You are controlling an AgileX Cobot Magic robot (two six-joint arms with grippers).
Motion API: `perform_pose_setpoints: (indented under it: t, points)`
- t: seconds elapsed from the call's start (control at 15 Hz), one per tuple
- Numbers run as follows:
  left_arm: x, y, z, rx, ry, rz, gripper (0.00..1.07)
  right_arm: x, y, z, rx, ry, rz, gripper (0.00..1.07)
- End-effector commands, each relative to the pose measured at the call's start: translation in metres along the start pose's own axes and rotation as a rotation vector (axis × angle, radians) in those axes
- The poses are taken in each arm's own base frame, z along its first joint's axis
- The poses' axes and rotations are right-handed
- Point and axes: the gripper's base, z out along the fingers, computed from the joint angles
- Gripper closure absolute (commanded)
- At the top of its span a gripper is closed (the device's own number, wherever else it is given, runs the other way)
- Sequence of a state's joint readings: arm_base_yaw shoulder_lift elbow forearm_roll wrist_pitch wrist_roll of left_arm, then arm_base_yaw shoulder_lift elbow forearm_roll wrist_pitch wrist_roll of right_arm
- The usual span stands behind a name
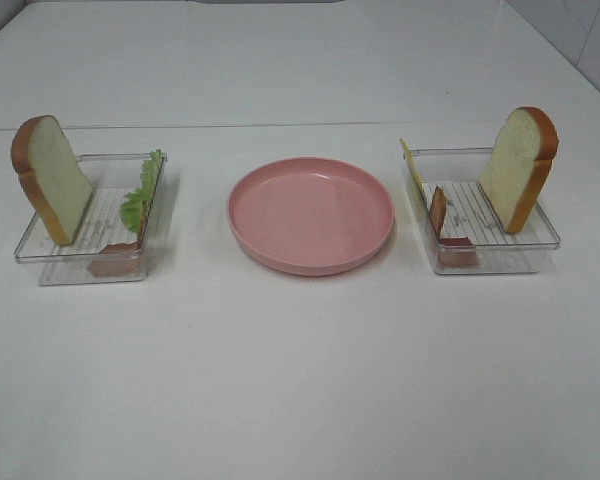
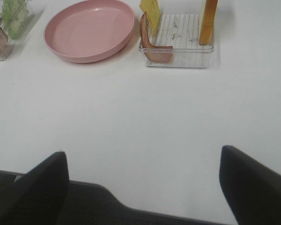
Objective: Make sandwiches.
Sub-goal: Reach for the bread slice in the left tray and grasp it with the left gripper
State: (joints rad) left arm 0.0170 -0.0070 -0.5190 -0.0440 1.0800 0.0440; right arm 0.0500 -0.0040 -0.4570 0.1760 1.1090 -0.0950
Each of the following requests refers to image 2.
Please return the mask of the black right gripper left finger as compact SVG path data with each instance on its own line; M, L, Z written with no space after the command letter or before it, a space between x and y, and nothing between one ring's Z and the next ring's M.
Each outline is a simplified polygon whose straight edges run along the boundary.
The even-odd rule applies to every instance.
M69 188L67 158L55 152L0 191L0 225L53 225Z

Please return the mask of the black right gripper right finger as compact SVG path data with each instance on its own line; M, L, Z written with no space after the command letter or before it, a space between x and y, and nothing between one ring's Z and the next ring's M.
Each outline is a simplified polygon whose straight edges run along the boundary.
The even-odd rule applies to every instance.
M238 224L281 225L281 175L226 145L219 181Z

